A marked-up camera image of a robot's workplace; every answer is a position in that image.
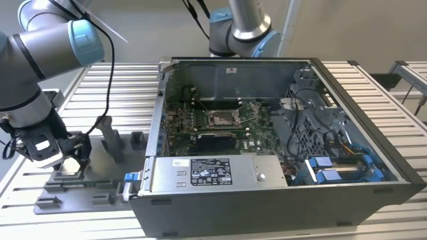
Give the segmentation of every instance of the orange wire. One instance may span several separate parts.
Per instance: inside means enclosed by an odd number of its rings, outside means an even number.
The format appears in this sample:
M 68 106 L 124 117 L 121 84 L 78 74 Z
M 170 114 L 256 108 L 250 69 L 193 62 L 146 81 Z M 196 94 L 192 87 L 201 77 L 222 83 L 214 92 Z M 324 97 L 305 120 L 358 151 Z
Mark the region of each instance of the orange wire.
M 349 149 L 342 143 L 341 143 L 340 145 L 344 147 L 344 149 L 345 149 L 350 154 L 354 154 L 354 152 L 350 151 L 350 149 Z

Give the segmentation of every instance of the black cable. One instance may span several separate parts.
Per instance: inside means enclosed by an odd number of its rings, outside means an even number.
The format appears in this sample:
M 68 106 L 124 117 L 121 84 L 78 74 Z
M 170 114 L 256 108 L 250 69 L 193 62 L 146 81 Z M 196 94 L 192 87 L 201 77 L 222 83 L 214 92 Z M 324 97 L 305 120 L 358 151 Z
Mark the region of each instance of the black cable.
M 290 152 L 290 141 L 292 141 L 292 138 L 293 138 L 293 135 L 294 135 L 294 132 L 296 132 L 296 127 L 297 127 L 297 124 L 298 124 L 298 114 L 300 114 L 300 110 L 298 110 L 298 105 L 294 101 L 294 118 L 293 118 L 293 125 L 292 125 L 292 129 L 290 129 L 290 135 L 288 136 L 288 139 L 286 139 L 286 142 L 285 142 L 285 150 L 286 150 L 286 153 L 294 158 L 296 161 L 301 162 L 302 160 L 300 159 L 298 155 L 297 154 L 293 154 Z
M 201 26 L 201 24 L 200 24 L 200 22 L 198 22 L 197 12 L 196 12 L 196 10 L 194 10 L 194 7 L 193 7 L 192 3 L 189 2 L 189 0 L 186 0 L 186 3 L 185 3 L 184 0 L 181 0 L 181 3 L 185 5 L 185 8 L 186 8 L 186 10 L 188 10 L 188 12 L 189 12 L 189 14 L 190 14 L 190 16 L 192 16 L 192 19 L 193 19 L 194 23 L 197 24 L 197 26 L 198 26 L 198 28 L 200 28 L 200 30 L 201 30 L 201 32 L 202 32 L 205 38 L 209 40 L 209 36 L 208 36 L 208 34 L 206 34 L 205 30 L 202 29 L 202 26 Z
M 296 152 L 296 154 L 293 154 L 293 153 L 290 152 L 289 146 L 290 146 L 290 141 L 292 141 L 292 138 L 293 138 L 293 135 L 294 135 L 294 132 L 296 132 L 296 127 L 297 127 L 297 122 L 298 122 L 298 105 L 297 105 L 297 103 L 296 103 L 296 99 L 300 100 L 301 102 L 304 102 L 304 100 L 297 97 L 298 92 L 300 92 L 300 91 L 304 91 L 304 90 L 312 91 L 312 92 L 314 92 L 314 93 L 317 93 L 317 94 L 320 95 L 320 93 L 318 93 L 314 89 L 312 89 L 312 88 L 301 88 L 301 89 L 298 89 L 298 90 L 292 94 L 292 96 L 290 96 L 290 102 L 292 102 L 292 100 L 294 100 L 294 119 L 293 119 L 293 126 L 292 126 L 292 129 L 290 129 L 290 135 L 289 135 L 289 137 L 288 137 L 288 139 L 286 139 L 286 143 L 285 143 L 285 150 L 286 150 L 288 154 L 289 154 L 297 161 L 300 161 L 300 162 L 301 162 L 302 160 L 300 159 L 300 157 L 298 157 L 298 155 L 297 155 L 297 152 Z M 332 129 L 329 128 L 329 126 L 318 119 L 318 117 L 317 117 L 317 115 L 316 115 L 316 110 L 314 110 L 314 112 L 313 112 L 312 115 L 313 115 L 314 120 L 316 120 L 316 121 L 320 123 L 320 125 L 325 128 L 325 130 L 326 130 L 325 134 L 332 133 L 334 145 L 340 145 L 340 142 L 338 142 L 340 139 L 338 139 L 337 133 L 336 133 L 334 131 L 332 131 Z
M 12 159 L 14 156 L 14 152 L 16 152 L 16 137 L 14 137 L 14 134 L 10 134 L 10 140 L 8 141 L 2 149 L 2 154 L 1 154 L 2 160 Z
M 413 87 L 413 86 L 411 86 L 411 87 L 408 88 L 408 90 L 407 90 L 407 93 L 405 93 L 405 95 L 404 95 L 404 98 L 403 98 L 401 104 L 404 104 L 404 103 L 405 103 L 405 100 L 407 100 L 407 97 L 408 97 L 409 92 L 411 92 L 411 90 L 412 90 L 412 87 Z
M 114 49 L 114 43 L 108 35 L 108 33 L 100 28 L 100 26 L 86 17 L 86 15 L 82 13 L 80 8 L 77 7 L 77 4 L 74 3 L 73 0 L 69 0 L 70 5 L 73 6 L 74 10 L 78 12 L 78 14 L 82 16 L 82 19 L 85 19 L 93 27 L 105 35 L 108 38 L 109 44 L 110 44 L 110 73 L 109 73 L 109 80 L 108 80 L 108 87 L 106 87 L 106 99 L 105 99 L 105 110 L 101 116 L 96 119 L 93 126 L 89 128 L 89 130 L 85 132 L 85 135 L 89 135 L 102 119 L 105 118 L 108 111 L 109 111 L 109 96 L 110 96 L 110 91 L 112 91 L 112 82 L 113 82 L 113 75 L 114 75 L 114 65 L 116 65 L 116 49 Z
M 415 110 L 415 113 L 413 113 L 415 116 L 419 114 L 420 109 L 421 109 L 421 105 L 417 105 L 416 110 Z
M 204 0 L 197 0 L 197 3 L 198 3 L 198 5 L 200 5 L 200 7 L 201 7 L 201 9 L 202 9 L 202 12 L 204 12 L 204 14 L 205 14 L 205 17 L 206 17 L 208 19 L 210 19 L 210 13 L 209 13 L 209 9 L 208 9 L 208 7 L 206 7 L 205 1 L 204 1 Z

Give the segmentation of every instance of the workbench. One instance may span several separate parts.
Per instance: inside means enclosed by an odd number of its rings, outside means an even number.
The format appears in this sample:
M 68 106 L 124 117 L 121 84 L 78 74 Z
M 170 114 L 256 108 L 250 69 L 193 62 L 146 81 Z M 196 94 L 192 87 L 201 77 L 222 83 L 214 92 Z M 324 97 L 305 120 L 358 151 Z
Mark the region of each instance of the workbench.
M 427 128 L 358 65 L 324 62 L 366 116 L 427 180 Z M 110 64 L 82 69 L 64 92 L 58 113 L 69 131 L 85 132 L 101 115 Z M 117 63 L 108 114 L 121 134 L 148 134 L 157 93 L 156 63 Z M 92 133 L 100 136 L 96 129 Z M 34 215 L 33 205 L 52 169 L 38 169 L 20 157 L 0 183 L 0 237 L 24 239 L 144 239 L 130 210 Z M 404 204 L 383 207 L 358 226 L 197 237 L 194 240 L 397 240 L 427 238 L 427 189 Z

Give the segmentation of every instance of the robotic arm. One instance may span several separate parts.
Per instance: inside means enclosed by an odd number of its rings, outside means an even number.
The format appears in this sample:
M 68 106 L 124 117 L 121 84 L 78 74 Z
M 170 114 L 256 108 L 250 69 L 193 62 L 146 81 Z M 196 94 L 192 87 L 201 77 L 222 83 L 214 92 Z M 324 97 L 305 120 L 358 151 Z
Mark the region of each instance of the robotic arm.
M 104 59 L 92 24 L 70 19 L 64 9 L 78 16 L 68 0 L 26 0 L 18 8 L 26 32 L 12 36 L 0 32 L 0 127 L 10 134 L 10 151 L 16 149 L 40 168 L 90 153 L 88 137 L 66 132 L 37 84 Z
M 76 0 L 86 6 L 90 0 Z M 272 30 L 261 0 L 229 0 L 230 8 L 210 14 L 212 57 L 272 57 L 280 34 Z M 17 151 L 38 168 L 58 168 L 69 157 L 85 166 L 89 136 L 68 132 L 38 82 L 104 59 L 94 27 L 69 0 L 26 0 L 18 11 L 24 33 L 0 32 L 0 127 L 10 135 L 5 149 Z

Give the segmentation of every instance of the motherboard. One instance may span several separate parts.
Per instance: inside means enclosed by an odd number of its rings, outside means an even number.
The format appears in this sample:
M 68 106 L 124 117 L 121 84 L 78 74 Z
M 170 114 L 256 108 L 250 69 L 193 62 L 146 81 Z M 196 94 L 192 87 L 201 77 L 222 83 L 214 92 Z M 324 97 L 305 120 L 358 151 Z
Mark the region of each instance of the motherboard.
M 166 112 L 166 126 L 172 156 L 282 155 L 261 101 L 192 98 Z

